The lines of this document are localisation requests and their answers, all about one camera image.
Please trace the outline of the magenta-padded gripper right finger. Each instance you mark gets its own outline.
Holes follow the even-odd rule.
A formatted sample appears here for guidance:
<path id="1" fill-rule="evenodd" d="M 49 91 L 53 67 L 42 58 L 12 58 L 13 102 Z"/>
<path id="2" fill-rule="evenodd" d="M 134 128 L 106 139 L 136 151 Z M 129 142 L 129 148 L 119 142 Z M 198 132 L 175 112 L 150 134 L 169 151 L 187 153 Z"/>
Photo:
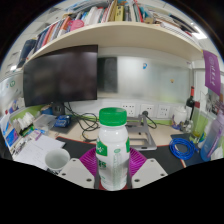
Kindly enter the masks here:
<path id="1" fill-rule="evenodd" d="M 139 151 L 130 149 L 128 186 L 141 188 L 167 176 L 155 158 L 147 159 Z"/>

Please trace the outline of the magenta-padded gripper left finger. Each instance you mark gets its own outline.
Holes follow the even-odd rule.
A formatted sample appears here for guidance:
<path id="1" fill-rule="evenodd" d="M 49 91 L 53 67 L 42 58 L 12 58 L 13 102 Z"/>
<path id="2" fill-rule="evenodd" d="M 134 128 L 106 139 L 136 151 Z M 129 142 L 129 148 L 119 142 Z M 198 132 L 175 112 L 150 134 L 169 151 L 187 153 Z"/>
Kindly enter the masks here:
<path id="1" fill-rule="evenodd" d="M 96 149 L 88 150 L 80 158 L 72 158 L 58 176 L 84 188 L 96 188 L 99 184 Z"/>

